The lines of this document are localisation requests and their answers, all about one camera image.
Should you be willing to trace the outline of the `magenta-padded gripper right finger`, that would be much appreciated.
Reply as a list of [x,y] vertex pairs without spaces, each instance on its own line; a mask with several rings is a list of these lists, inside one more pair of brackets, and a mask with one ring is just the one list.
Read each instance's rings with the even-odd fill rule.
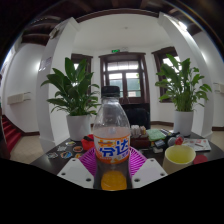
[[133,188],[146,186],[167,175],[155,158],[147,159],[135,148],[130,148],[129,175]]

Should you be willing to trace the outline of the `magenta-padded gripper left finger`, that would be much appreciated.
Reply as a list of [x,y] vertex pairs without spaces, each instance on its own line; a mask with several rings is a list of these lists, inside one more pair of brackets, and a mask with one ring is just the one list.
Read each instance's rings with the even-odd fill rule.
[[58,176],[78,186],[92,189],[97,172],[95,149],[92,148],[80,158],[72,158],[58,173]]

